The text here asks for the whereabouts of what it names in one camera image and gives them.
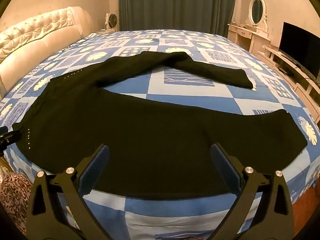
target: vanity table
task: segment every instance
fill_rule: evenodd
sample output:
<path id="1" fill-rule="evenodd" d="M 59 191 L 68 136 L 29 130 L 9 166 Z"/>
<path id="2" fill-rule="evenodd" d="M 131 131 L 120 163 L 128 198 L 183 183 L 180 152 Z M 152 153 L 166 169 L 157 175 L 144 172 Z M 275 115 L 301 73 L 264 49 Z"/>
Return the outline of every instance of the vanity table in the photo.
<path id="1" fill-rule="evenodd" d="M 249 51 L 254 56 L 270 43 L 266 5 L 263 0 L 251 0 L 245 24 L 228 24 L 228 40 Z"/>

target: wooden floor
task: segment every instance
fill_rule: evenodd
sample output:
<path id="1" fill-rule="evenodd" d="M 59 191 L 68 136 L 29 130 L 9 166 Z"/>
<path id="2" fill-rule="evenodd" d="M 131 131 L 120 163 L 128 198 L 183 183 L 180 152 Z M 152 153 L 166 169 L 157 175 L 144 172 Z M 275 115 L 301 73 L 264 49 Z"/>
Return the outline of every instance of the wooden floor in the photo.
<path id="1" fill-rule="evenodd" d="M 320 178 L 316 187 L 309 188 L 293 205 L 295 235 L 304 227 L 320 204 Z"/>
<path id="2" fill-rule="evenodd" d="M 6 167 L 9 171 L 13 171 L 4 157 L 0 157 L 0 166 Z"/>

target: tufted headboard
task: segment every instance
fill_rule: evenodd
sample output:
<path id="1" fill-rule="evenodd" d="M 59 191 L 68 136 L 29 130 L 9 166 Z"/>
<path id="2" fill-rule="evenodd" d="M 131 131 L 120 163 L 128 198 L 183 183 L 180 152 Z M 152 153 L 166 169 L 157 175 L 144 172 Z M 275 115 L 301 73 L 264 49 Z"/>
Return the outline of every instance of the tufted headboard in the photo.
<path id="1" fill-rule="evenodd" d="M 0 32 L 0 96 L 53 53 L 92 33 L 92 20 L 80 7 L 47 12 Z"/>

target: metal screw cap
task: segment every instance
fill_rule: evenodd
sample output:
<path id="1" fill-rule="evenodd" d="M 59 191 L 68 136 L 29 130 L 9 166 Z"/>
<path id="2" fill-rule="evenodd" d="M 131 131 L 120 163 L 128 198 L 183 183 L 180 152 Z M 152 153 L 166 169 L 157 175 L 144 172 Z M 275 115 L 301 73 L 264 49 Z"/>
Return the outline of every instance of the metal screw cap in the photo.
<path id="1" fill-rule="evenodd" d="M 277 175 L 278 177 L 281 177 L 281 176 L 282 176 L 282 172 L 281 172 L 281 171 L 276 171 L 276 175 Z"/>
<path id="2" fill-rule="evenodd" d="M 37 176 L 38 176 L 39 178 L 41 178 L 43 175 L 44 175 L 44 172 L 43 172 L 43 171 L 39 171 L 38 174 L 37 174 Z"/>
<path id="3" fill-rule="evenodd" d="M 68 173 L 68 174 L 72 174 L 74 171 L 75 171 L 75 169 L 72 167 L 66 169 L 66 173 Z"/>
<path id="4" fill-rule="evenodd" d="M 246 167 L 246 168 L 245 168 L 245 171 L 246 171 L 247 173 L 253 173 L 253 168 L 251 168 L 251 167 Z"/>

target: curtain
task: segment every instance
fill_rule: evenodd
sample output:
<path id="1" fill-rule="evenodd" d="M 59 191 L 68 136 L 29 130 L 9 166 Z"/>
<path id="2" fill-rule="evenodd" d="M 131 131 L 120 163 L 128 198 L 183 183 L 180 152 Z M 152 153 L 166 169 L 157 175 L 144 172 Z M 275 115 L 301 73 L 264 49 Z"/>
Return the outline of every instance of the curtain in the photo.
<path id="1" fill-rule="evenodd" d="M 121 31 L 180 29 L 227 36 L 235 0 L 119 0 Z"/>

